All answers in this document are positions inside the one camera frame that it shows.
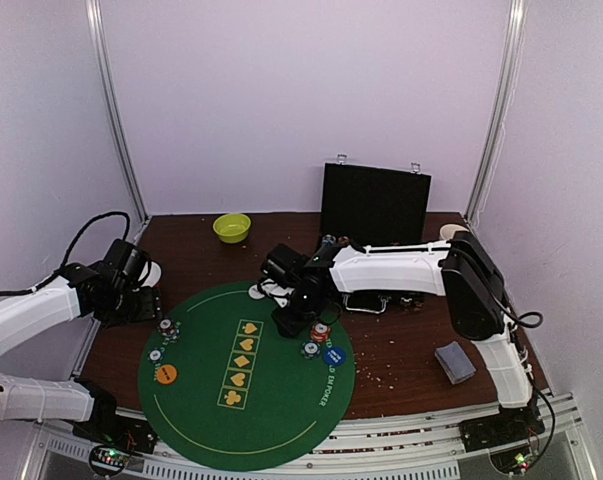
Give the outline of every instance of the blue poker chip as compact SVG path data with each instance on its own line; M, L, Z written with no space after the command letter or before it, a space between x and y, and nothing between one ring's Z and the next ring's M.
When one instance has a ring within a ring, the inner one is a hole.
M328 348L323 354L323 360L328 365L339 367L345 363L345 350L339 347Z

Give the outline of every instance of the black cable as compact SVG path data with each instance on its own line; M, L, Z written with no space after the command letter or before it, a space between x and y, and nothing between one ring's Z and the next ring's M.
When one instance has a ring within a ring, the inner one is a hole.
M543 446L543 450L541 450L541 452L539 452L539 455L536 456L534 461L528 467L528 471L530 471L539 462L539 460L541 460L543 455L545 455L545 452L548 450L548 447L550 446L550 442L552 442L552 438L554 437L554 430L555 430L556 424L557 424L557 416L554 413L554 409L552 408L552 405L550 404L548 397L546 397L543 394L543 392L541 391L541 389L539 387L537 387L537 384L534 383L532 376L530 376L529 374L528 374L528 380L530 380L530 383L532 384L532 389L536 392L537 395L539 395L541 397L541 399L548 406L548 410L550 410L550 416L552 417L552 426L550 427L550 435L548 435L548 440L547 440L547 442L545 442L545 445Z
M84 433L84 435L87 436L86 438L88 440L90 440L90 441L97 441L97 440L95 440L96 437L95 437L94 433L93 432L89 432L88 430L86 430L85 428L83 428L81 426L81 422L75 422L75 421L72 421L72 420L65 420L65 421L68 422L70 425L72 425L73 428L77 428L77 429L81 430ZM113 440L113 439L107 440L107 439L103 439L102 438L102 439L99 439L98 441L102 442L102 445L105 445L108 448L114 448L114 449L119 450L119 447L117 447L117 445L115 443L116 440Z
M68 260L70 259L70 254L72 253L72 250L74 250L74 247L76 246L76 244L79 241L79 239L81 238L81 236L85 233L85 231L93 223L98 222L99 220L103 220L104 218L114 217L114 216L120 216L120 217L125 218L126 225L125 225L125 232L123 234L123 240L125 240L128 237L128 233L130 233L130 215L128 215L126 212L121 212L121 211L116 211L116 210L112 211L112 212L102 213L101 215L96 215L95 217L92 217L90 220L88 220L88 222L83 227L81 227L81 230L79 230L77 232L77 234L72 239L72 242L70 242L68 249L65 251L65 255L63 256L63 260L61 261L61 264L59 265L59 267L56 270L54 270L52 272L52 274L49 277L44 279L42 282L37 283L34 287L28 288L27 290L1 290L0 298L2 298L2 297L22 297L25 295L30 295L31 293L34 293L37 290L41 290L42 288L50 285L50 283L52 283L56 278L59 277L59 275L61 274L61 270L63 270L66 267L66 265L68 264Z
M523 328L539 328L543 324L544 318L543 318L543 314L541 312L530 311L530 312L526 312L520 316L516 316L516 315L512 314L510 312L510 310L508 309L508 307L503 305L501 300L499 300L497 298L497 296L494 294L494 292L492 291L492 288L490 287L490 282L485 277L483 270L477 264L476 260L472 257L472 255L470 255L469 253L467 253L459 248L454 248L454 246L450 249L450 253L455 254L455 255L461 255L463 258L466 259L466 261L470 264L470 267L472 268L472 270L474 270L475 273L479 276L481 283L483 283L483 285L485 286L488 294L490 295L490 297L492 298L494 303L496 303L497 306L499 307L499 309L505 315L507 315L516 325L519 325L520 327L523 327ZM504 296L506 298L508 305L511 307L512 304L511 304L510 299L508 298L507 294L504 293ZM527 322L521 321L524 318L528 318L528 317L538 317L539 320L536 323L527 323Z
M331 325L334 325L335 323L337 323L341 319L341 315L343 315L343 308L341 308L341 305L339 305L334 300L330 300L330 305L335 305L337 307L337 310L338 310L337 313L336 313L336 317L334 318L334 320L332 320L330 323L326 323L323 320L321 320L320 318L318 318L319 322L321 322L324 325L327 325L328 327L331 326Z

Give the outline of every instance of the green poker mat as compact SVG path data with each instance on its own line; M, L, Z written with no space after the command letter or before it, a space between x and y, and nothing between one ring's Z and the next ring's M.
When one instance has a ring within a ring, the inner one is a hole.
M153 333L139 366L139 396L152 428L187 459L219 470L261 470L310 452L339 423L354 388L343 327L331 325L320 357L304 358L310 328L295 339L281 337L270 317L276 304L250 298L251 285L216 287L176 307L168 318L180 338L169 343ZM345 351L343 365L325 363L330 346ZM163 358L154 363L148 355L156 348ZM177 376L164 385L157 375L164 378L168 365Z

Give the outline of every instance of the metal frame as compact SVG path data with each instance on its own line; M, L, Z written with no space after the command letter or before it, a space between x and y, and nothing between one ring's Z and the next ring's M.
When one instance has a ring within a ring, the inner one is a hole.
M88 355L90 354L90 349L92 348L94 339L96 338L97 333L99 333L99 328L101 327L101 322L99 322L92 316L90 316L89 318L90 326L79 349L79 354L76 357L76 362L72 367L72 377L79 377L81 375L83 367L85 366L85 362L88 360Z
M501 133L503 130L504 118L513 92L513 85L521 52L526 10L527 0L511 0L510 22L503 48L501 74L499 77L496 98L494 100L492 118L483 147L479 171L477 172L470 200L468 202L468 208L465 212L466 221L468 224L475 227L478 224L478 216L480 210L483 208L482 204L485 202L490 188L492 174L494 172L494 167L496 166L499 147L501 145Z
M566 432L569 448L581 480L597 480L581 415L571 394L547 395L556 412L556 431ZM332 434L311 453L280 467L256 473L221 472L182 457L159 441L154 454L134 460L125 472L139 478L217 480L454 480L460 478L458 462L485 456L487 450L467 453L460 438L458 423L498 411L498 404L478 405L417 415L366 420L344 420ZM540 405L547 431L550 414ZM139 412L121 409L120 414L143 418ZM39 428L39 435L21 472L21 480L40 478L47 453L56 453L85 462L94 444L72 436L71 427L63 422L49 422ZM504 445L500 449L516 444Z
M103 94L108 110L108 120L112 137L119 157L119 163L123 171L123 177L132 197L134 207L140 222L145 222L148 219L148 213L143 203L141 190L134 174L134 168L130 159L130 152L125 140L123 125L121 123L121 115L117 104L116 95L114 92L114 82L112 80L112 71L110 69L110 61L108 59L108 51L106 48L105 32L103 30L103 20L101 18L101 2L100 0L86 0L86 9L88 13L88 24L90 26L90 34L94 43L94 50L99 64L101 73L101 83L103 86Z

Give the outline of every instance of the yellow heart symbol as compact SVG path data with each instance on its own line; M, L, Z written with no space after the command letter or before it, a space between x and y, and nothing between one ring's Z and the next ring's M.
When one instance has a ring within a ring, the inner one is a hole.
M232 375L230 380L232 380L232 383L234 383L237 387L242 387L245 384L245 373L237 373L236 375Z
M241 348L244 349L246 352L249 352L252 350L252 346L254 345L254 339L246 338L239 345L241 345Z
M227 403L228 405L234 405L235 403L239 403L241 401L241 395L239 395L234 390L230 390L224 398L225 403Z
M243 331L248 335L256 332L257 330L258 328L254 325L254 323L246 323L246 325L243 327Z

